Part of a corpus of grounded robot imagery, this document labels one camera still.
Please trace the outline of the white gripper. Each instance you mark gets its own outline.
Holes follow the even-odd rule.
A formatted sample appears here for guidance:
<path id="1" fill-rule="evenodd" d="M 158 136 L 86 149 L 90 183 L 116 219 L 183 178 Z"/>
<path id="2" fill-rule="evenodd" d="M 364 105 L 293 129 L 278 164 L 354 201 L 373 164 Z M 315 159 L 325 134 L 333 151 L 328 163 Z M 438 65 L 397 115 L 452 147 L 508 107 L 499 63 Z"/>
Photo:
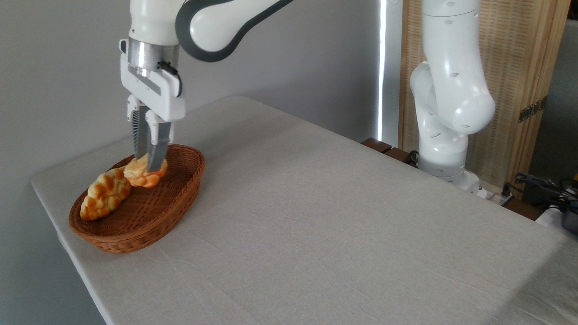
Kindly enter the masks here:
<path id="1" fill-rule="evenodd" d="M 127 120 L 131 123 L 134 158 L 148 154 L 147 172 L 156 172 L 173 140 L 171 121 L 182 119 L 186 113 L 185 92 L 176 70 L 179 45 L 120 40 L 120 50 L 121 82 L 132 94 L 127 99 Z"/>

